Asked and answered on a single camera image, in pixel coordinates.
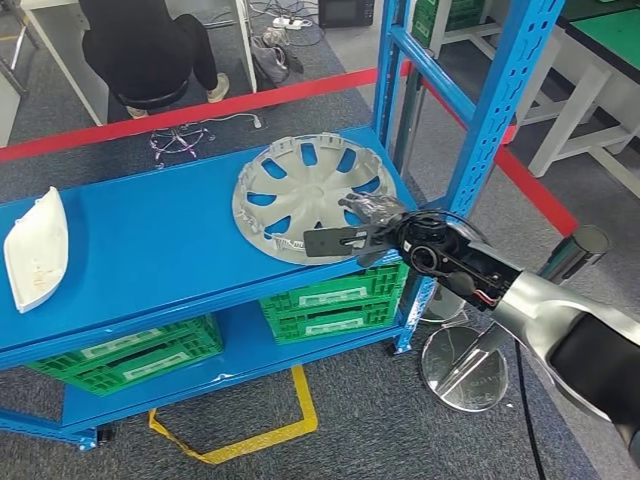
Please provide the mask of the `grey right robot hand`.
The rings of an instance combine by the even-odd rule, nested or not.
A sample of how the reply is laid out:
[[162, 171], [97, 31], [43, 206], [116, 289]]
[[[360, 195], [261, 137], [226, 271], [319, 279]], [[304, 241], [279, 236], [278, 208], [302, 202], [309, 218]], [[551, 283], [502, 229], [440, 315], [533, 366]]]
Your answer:
[[338, 204], [354, 213], [365, 225], [379, 227], [395, 226], [408, 212], [395, 197], [371, 193], [349, 193]]

